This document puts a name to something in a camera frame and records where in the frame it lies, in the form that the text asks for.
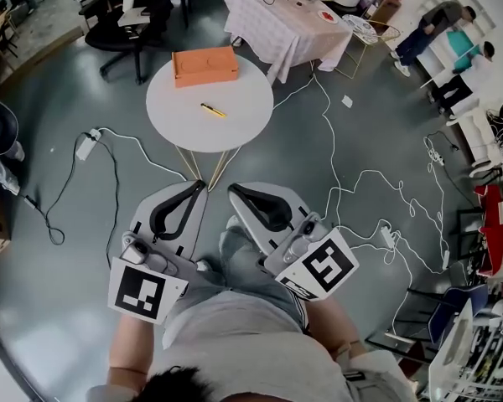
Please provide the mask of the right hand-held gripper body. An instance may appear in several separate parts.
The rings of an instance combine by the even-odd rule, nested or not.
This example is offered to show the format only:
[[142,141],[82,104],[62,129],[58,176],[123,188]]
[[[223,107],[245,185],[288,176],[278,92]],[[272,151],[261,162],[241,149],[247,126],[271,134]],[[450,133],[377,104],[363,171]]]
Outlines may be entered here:
[[331,296],[359,262],[340,232],[328,230],[311,213],[266,256],[262,267],[298,298],[317,302]]

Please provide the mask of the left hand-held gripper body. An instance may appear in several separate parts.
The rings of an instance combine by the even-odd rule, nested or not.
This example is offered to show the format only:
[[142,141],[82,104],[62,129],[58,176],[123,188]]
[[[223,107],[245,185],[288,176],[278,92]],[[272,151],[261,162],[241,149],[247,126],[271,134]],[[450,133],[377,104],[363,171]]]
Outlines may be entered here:
[[145,322],[161,324],[190,287],[193,236],[151,241],[128,231],[122,253],[112,259],[108,306]]

